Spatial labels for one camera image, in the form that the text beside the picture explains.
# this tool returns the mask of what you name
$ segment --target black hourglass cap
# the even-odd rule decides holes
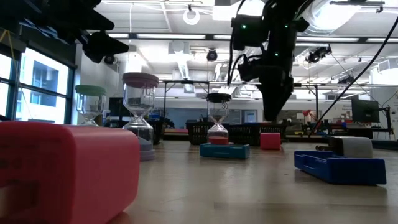
[[[231,100],[231,95],[227,93],[209,93],[206,99],[212,103],[229,102]]]

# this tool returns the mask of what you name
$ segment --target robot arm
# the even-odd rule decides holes
[[[301,14],[312,2],[269,0],[261,16],[237,15],[231,21],[234,50],[244,50],[245,46],[262,47],[262,43],[268,41],[262,55],[256,55],[254,60],[244,55],[243,63],[238,65],[242,80],[259,79],[261,85],[257,87],[262,93],[264,118],[268,121],[276,119],[293,92],[291,71],[297,32],[309,26]]]

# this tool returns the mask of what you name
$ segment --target pink block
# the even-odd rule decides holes
[[[140,145],[131,131],[7,121],[0,141],[1,162],[10,164],[0,169],[0,190],[27,186],[31,197],[6,209],[2,224],[104,224],[137,195]]]
[[[280,150],[280,133],[261,133],[260,147],[265,150]]]

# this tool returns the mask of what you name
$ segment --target blue tray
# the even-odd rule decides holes
[[[250,146],[213,145],[210,143],[200,145],[200,155],[203,157],[247,159],[250,156]]]
[[[331,184],[386,184],[383,159],[336,156],[332,151],[295,151],[294,166]]]

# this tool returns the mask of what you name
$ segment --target table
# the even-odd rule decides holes
[[[210,159],[185,141],[163,141],[156,160],[141,162],[134,224],[398,223],[398,153],[386,160],[387,185],[330,185],[294,168],[295,150],[253,149],[248,160]]]

